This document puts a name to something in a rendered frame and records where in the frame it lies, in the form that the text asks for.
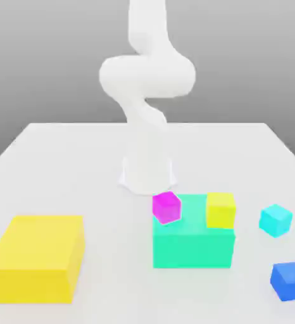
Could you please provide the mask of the small magenta cube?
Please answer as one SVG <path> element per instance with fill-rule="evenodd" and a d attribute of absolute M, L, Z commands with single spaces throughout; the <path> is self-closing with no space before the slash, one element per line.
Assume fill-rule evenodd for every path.
<path fill-rule="evenodd" d="M 180 220 L 181 207 L 181 200 L 172 191 L 162 192 L 152 198 L 153 215 L 162 225 Z"/>

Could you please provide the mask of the small yellow cube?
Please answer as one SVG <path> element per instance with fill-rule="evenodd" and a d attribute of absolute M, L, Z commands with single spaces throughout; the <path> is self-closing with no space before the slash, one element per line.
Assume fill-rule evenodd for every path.
<path fill-rule="evenodd" d="M 233 193 L 207 193 L 206 225 L 208 228 L 233 229 L 235 214 L 236 204 Z"/>

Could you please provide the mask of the small cyan cube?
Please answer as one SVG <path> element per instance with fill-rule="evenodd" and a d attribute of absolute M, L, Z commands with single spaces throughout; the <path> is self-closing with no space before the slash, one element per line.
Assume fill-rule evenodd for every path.
<path fill-rule="evenodd" d="M 292 217 L 293 213 L 288 209 L 273 204 L 261 210 L 259 228 L 277 238 L 290 230 Z"/>

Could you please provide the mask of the small blue cube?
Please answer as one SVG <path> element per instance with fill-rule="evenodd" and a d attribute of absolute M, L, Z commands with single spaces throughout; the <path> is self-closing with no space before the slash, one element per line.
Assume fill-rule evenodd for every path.
<path fill-rule="evenodd" d="M 274 264 L 270 284 L 281 301 L 294 301 L 295 262 Z"/>

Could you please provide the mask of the large green box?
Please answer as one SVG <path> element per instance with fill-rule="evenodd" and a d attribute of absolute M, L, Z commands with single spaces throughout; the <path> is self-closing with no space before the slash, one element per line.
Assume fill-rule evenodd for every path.
<path fill-rule="evenodd" d="M 153 218 L 154 268 L 230 268 L 232 228 L 206 226 L 206 195 L 180 194 L 180 220 L 162 225 Z"/>

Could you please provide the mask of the large yellow box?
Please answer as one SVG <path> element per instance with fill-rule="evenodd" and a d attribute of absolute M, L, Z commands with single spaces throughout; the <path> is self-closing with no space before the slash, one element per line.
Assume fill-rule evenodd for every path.
<path fill-rule="evenodd" d="M 85 251 L 82 216 L 15 216 L 0 238 L 0 304 L 70 304 Z"/>

